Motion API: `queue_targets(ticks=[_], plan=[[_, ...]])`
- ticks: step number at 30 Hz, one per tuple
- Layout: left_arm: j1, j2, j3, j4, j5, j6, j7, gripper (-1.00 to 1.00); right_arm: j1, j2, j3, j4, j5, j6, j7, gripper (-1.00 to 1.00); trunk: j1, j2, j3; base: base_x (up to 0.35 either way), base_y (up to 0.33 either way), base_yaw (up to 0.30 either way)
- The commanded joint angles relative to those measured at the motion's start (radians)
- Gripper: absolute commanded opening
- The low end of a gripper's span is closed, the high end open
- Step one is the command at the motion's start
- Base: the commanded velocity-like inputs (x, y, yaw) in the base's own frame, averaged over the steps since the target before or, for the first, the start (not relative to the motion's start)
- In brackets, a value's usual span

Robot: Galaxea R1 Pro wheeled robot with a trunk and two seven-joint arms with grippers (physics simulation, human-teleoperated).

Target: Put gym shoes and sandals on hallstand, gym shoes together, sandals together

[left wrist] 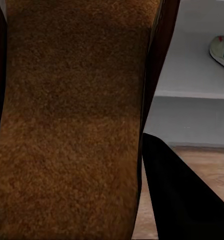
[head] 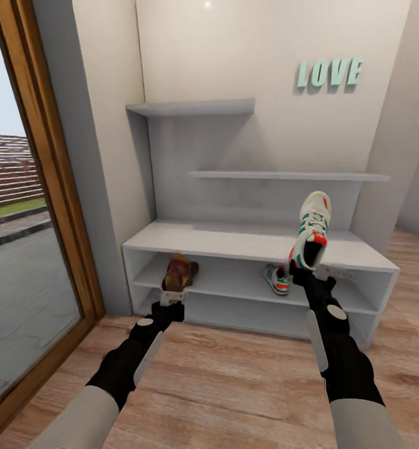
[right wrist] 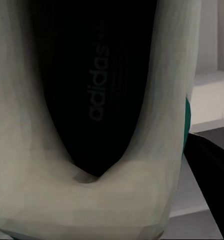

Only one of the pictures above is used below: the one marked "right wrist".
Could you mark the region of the gym shoe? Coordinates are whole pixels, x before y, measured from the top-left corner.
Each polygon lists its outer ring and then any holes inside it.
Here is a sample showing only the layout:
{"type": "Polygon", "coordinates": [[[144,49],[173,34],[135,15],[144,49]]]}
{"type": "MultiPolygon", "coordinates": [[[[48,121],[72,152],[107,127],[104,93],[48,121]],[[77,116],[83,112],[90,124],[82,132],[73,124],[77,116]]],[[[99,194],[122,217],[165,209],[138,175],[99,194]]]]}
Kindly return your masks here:
{"type": "Polygon", "coordinates": [[[0,231],[159,240],[191,126],[202,0],[0,0],[0,231]]]}

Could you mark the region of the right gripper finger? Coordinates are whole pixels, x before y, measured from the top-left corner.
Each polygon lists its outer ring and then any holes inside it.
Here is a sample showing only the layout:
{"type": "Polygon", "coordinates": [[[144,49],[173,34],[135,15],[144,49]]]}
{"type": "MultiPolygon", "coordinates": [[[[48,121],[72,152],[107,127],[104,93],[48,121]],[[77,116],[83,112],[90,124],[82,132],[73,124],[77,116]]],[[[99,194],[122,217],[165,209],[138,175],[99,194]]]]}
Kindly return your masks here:
{"type": "Polygon", "coordinates": [[[183,153],[224,238],[224,149],[188,132],[183,153]]]}

